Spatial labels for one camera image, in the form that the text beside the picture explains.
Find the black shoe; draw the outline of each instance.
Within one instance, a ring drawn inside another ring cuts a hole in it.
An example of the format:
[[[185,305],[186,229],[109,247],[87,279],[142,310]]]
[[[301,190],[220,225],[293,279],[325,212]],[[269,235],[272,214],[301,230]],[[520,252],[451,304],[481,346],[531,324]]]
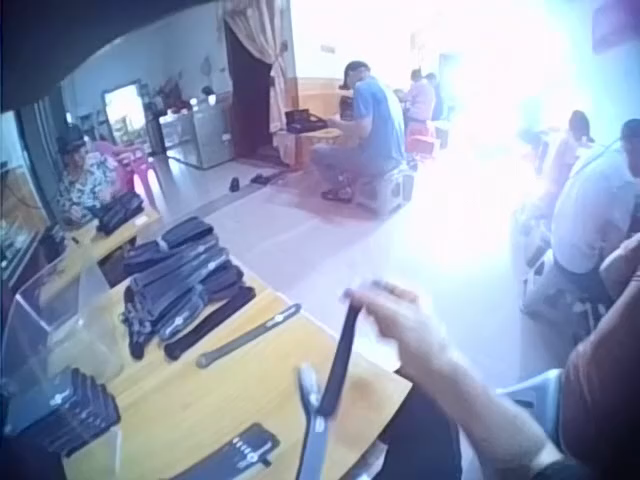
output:
[[[233,177],[229,184],[229,191],[231,193],[236,193],[238,190],[240,190],[240,179],[238,177]]]

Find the hand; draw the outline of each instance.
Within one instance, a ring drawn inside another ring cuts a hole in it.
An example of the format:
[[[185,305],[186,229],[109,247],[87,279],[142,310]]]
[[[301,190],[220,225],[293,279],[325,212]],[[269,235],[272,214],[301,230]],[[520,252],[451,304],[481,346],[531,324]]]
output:
[[[347,290],[345,297],[373,317],[381,335],[398,342],[402,370],[420,378],[451,357],[444,326],[420,308],[418,296],[386,282]]]

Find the white shirt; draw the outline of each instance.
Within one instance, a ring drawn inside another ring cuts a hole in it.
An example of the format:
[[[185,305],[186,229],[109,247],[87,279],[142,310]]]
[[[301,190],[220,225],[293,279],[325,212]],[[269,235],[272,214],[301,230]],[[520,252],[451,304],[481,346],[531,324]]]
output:
[[[431,120],[436,95],[431,84],[424,78],[413,82],[407,92],[409,110],[407,115],[416,120]]]
[[[553,215],[551,246],[560,264],[574,273],[599,265],[603,248],[624,240],[637,192],[620,149],[576,163]]]

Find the blue shirt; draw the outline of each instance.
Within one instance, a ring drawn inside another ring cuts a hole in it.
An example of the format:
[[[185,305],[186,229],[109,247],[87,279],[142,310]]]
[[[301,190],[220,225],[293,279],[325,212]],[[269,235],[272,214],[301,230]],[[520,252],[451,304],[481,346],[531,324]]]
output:
[[[353,118],[371,116],[371,132],[360,149],[374,162],[404,161],[404,119],[395,94],[374,77],[356,83],[353,89]]]

